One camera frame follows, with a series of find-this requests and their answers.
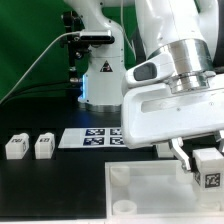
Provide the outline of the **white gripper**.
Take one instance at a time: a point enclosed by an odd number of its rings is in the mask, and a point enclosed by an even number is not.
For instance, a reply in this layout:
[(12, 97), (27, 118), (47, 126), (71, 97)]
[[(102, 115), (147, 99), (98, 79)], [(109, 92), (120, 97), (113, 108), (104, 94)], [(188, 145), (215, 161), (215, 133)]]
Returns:
[(209, 88), (172, 94), (165, 83), (128, 91), (122, 105), (122, 134), (130, 149), (168, 141), (170, 151), (191, 171), (182, 138), (215, 133), (224, 150), (224, 74), (208, 79)]

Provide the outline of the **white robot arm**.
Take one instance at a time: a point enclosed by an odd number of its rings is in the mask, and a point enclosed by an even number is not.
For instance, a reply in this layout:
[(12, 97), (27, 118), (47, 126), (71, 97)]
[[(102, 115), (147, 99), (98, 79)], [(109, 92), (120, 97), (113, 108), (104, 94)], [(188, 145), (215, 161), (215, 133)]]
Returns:
[[(91, 50), (79, 104), (119, 110), (128, 148), (166, 142), (189, 171), (183, 140), (224, 131), (224, 73), (213, 67), (224, 0), (64, 1), (84, 24), (76, 40)], [(144, 59), (127, 69), (122, 27), (102, 10), (129, 5), (140, 34), (134, 53)]]

